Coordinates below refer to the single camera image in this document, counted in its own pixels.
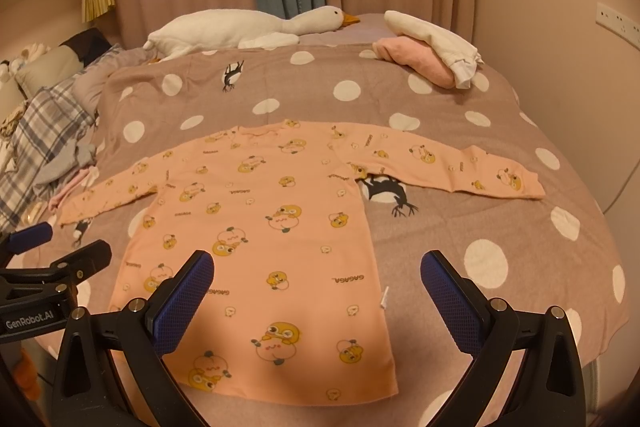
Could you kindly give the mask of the folded white garment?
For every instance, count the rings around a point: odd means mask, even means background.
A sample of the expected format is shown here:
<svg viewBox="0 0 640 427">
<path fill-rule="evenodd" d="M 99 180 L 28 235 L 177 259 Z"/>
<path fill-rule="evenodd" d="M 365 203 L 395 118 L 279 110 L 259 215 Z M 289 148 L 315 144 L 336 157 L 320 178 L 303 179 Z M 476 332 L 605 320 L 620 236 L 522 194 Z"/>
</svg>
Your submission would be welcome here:
<svg viewBox="0 0 640 427">
<path fill-rule="evenodd" d="M 477 67 L 484 63 L 480 51 L 454 32 L 420 18 L 387 10 L 384 20 L 395 37 L 407 36 L 428 44 L 451 69 L 456 89 L 470 89 Z"/>
</svg>

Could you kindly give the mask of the grey pillow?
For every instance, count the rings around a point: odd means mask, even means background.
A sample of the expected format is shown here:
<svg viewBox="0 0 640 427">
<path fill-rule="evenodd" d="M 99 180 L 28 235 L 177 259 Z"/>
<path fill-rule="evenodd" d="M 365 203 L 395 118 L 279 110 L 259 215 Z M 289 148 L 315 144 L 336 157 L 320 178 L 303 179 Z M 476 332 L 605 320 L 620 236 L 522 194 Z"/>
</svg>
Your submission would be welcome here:
<svg viewBox="0 0 640 427">
<path fill-rule="evenodd" d="M 41 88 L 56 86 L 84 68 L 69 46 L 58 46 L 23 66 L 15 75 L 26 98 L 33 98 Z"/>
</svg>

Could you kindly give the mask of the pink duck print shirt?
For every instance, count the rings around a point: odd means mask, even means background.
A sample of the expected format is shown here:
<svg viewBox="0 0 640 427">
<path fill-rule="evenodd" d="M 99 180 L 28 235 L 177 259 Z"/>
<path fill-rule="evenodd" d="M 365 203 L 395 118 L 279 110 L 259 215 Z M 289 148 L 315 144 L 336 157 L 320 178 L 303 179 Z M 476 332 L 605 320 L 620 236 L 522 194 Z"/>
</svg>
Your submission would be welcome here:
<svg viewBox="0 0 640 427">
<path fill-rule="evenodd" d="M 390 335 L 359 182 L 540 199 L 518 162 L 409 132 L 287 120 L 236 127 L 144 158 L 68 200 L 60 225 L 140 198 L 112 297 L 149 295 L 197 249 L 215 261 L 171 374 L 195 389 L 287 405 L 396 395 Z"/>
</svg>

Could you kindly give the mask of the mauve polka dot blanket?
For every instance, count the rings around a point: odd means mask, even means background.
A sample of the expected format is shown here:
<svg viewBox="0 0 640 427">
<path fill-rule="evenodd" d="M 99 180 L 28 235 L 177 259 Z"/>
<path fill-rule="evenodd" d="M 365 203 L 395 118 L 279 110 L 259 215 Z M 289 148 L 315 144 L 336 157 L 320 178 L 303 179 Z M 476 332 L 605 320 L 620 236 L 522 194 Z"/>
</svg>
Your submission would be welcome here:
<svg viewBox="0 0 640 427">
<path fill-rule="evenodd" d="M 356 407 L 290 407 L 191 391 L 215 426 L 415 426 L 468 359 L 451 340 L 419 277 L 438 249 L 491 295 L 525 310 L 567 311 L 582 363 L 627 323 L 628 299 L 608 222 L 570 163 L 521 112 L 510 84 L 485 69 L 470 91 L 432 88 L 361 44 L 222 50 L 111 75 L 96 129 L 98 167 L 111 176 L 169 145 L 234 124 L 279 118 L 379 124 L 456 147 L 477 145 L 536 172 L 541 202 L 499 202 L 430 188 L 363 190 L 396 361 L 396 398 Z"/>
</svg>

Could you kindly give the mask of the white goose plush toy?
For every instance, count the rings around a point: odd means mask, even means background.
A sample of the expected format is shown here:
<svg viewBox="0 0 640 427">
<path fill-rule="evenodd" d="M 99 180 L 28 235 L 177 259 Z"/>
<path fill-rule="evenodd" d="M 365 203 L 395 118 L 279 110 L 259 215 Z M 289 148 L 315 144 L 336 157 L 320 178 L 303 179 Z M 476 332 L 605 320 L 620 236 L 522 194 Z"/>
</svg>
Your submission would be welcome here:
<svg viewBox="0 0 640 427">
<path fill-rule="evenodd" d="M 286 20 L 262 11 L 208 9 L 181 15 L 151 32 L 143 49 L 165 61 L 194 52 L 222 49 L 278 48 L 299 43 L 304 35 L 337 31 L 360 18 L 323 5 Z"/>
</svg>

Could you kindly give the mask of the white wall power strip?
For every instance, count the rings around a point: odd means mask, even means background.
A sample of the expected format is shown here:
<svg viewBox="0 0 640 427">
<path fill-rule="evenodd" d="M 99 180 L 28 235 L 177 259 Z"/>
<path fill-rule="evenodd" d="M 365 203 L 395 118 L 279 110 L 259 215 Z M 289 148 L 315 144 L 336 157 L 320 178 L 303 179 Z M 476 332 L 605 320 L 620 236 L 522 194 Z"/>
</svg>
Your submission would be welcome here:
<svg viewBox="0 0 640 427">
<path fill-rule="evenodd" d="M 637 50 L 640 49 L 640 24 L 628 16 L 598 2 L 596 23 L 622 38 Z"/>
</svg>

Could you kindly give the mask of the folded pink garment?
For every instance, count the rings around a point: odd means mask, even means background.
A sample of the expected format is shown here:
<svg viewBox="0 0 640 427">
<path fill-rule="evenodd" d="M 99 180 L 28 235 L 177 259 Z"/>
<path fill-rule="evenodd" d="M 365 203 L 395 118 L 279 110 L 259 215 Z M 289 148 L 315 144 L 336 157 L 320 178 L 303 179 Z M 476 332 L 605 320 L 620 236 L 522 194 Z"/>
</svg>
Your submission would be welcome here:
<svg viewBox="0 0 640 427">
<path fill-rule="evenodd" d="M 425 42 L 407 36 L 378 39 L 372 50 L 380 60 L 407 66 L 435 86 L 454 89 L 454 73 Z"/>
</svg>

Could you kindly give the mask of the plaid grey cloth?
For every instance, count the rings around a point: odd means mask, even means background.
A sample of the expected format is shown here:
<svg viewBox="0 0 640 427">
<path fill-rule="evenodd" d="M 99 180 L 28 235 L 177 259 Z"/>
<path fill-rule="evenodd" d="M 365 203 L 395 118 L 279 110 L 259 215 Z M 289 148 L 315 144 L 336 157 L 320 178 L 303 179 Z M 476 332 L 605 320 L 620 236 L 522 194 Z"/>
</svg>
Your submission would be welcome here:
<svg viewBox="0 0 640 427">
<path fill-rule="evenodd" d="M 40 171 L 62 152 L 71 139 L 82 138 L 93 116 L 73 96 L 75 79 L 42 88 L 30 101 L 11 136 L 14 168 L 1 175 L 1 230 L 13 231 L 38 200 L 47 202 L 60 180 L 35 188 Z"/>
</svg>

